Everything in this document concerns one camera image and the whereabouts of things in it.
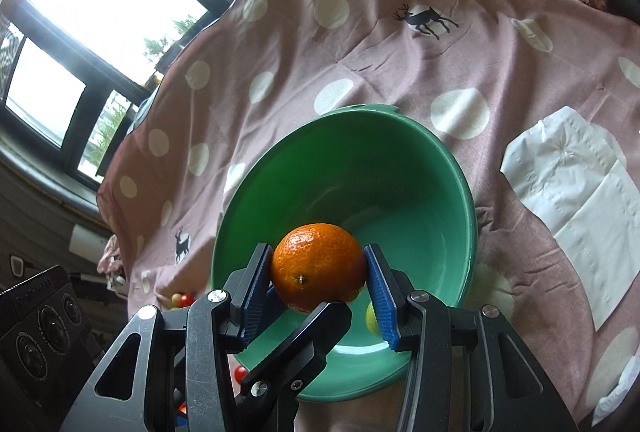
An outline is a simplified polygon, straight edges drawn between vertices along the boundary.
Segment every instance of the deer antlers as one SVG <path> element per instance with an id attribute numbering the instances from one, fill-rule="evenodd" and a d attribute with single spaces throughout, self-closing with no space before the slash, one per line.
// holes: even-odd
<path id="1" fill-rule="evenodd" d="M 396 21 L 404 21 L 404 16 L 409 12 L 409 5 L 402 5 L 402 8 L 399 9 L 401 12 L 404 12 L 403 15 L 398 14 L 398 10 L 394 11 L 394 19 Z"/>

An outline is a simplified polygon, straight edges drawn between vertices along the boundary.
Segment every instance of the dark window frame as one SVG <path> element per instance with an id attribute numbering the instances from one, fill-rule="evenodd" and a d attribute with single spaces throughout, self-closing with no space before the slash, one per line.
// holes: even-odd
<path id="1" fill-rule="evenodd" d="M 207 9 L 207 12 L 160 57 L 155 66 L 158 72 L 164 74 L 188 43 L 204 28 L 219 19 L 233 2 L 233 0 L 197 1 Z M 14 57 L 4 98 L 0 99 L 0 125 L 17 138 L 19 145 L 33 151 L 48 165 L 66 173 L 84 186 L 97 190 L 98 182 L 79 171 L 78 166 L 106 101 L 111 92 L 116 91 L 133 105 L 140 106 L 152 91 L 130 80 L 118 69 L 49 21 L 29 0 L 2 0 L 0 13 L 24 34 Z M 40 134 L 4 105 L 11 87 L 15 67 L 27 38 L 85 85 L 61 147 Z M 149 78 L 146 85 L 151 85 L 152 80 L 153 76 Z M 106 173 L 113 155 L 127 135 L 130 125 L 131 120 L 127 114 L 113 135 L 102 162 L 98 166 L 97 173 L 99 175 Z"/>

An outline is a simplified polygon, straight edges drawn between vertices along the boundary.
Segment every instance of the cherry tomato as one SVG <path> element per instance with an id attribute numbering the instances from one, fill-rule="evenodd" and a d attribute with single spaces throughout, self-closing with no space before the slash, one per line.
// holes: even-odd
<path id="1" fill-rule="evenodd" d="M 174 293 L 171 296 L 171 304 L 173 304 L 174 307 L 181 307 L 180 306 L 180 298 L 182 297 L 182 293 Z"/>
<path id="2" fill-rule="evenodd" d="M 180 297 L 180 301 L 178 302 L 178 307 L 187 307 L 193 304 L 196 300 L 193 298 L 193 295 L 189 295 L 188 293 L 184 293 Z"/>
<path id="3" fill-rule="evenodd" d="M 238 365 L 238 367 L 236 367 L 234 370 L 234 378 L 238 383 L 242 382 L 242 379 L 248 374 L 249 371 L 246 370 L 246 368 L 242 367 L 242 365 Z"/>

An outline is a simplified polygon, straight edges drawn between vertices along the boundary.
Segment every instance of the orange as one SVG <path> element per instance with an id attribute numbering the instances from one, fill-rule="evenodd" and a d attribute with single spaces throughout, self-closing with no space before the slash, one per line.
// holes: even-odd
<path id="1" fill-rule="evenodd" d="M 354 300 L 366 280 L 362 248 L 335 225 L 296 228 L 273 252 L 271 282 L 280 299 L 301 313 L 310 313 L 323 301 Z"/>

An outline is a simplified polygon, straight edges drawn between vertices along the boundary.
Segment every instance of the bowl handle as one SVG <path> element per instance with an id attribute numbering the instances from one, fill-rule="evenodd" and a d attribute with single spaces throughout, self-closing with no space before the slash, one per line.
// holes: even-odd
<path id="1" fill-rule="evenodd" d="M 381 113 L 390 113 L 390 114 L 397 114 L 400 112 L 400 108 L 398 106 L 390 106 L 388 104 L 355 104 L 353 106 L 334 109 L 333 111 L 329 111 L 328 113 L 325 113 L 320 118 L 333 115 L 335 113 L 344 113 L 346 111 L 353 111 L 354 109 L 357 109 L 359 111 L 380 111 Z"/>

